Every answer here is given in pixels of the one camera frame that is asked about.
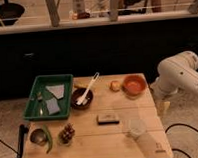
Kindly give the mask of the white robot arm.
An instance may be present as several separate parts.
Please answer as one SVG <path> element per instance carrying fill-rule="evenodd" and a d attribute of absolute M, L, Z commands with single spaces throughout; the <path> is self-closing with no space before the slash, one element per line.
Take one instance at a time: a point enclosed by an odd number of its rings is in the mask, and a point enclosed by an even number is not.
<path fill-rule="evenodd" d="M 168 97 L 178 89 L 192 93 L 198 98 L 198 55 L 183 51 L 163 59 L 157 66 L 158 77 L 150 85 L 155 98 L 157 114 L 163 117 L 170 106 Z"/>

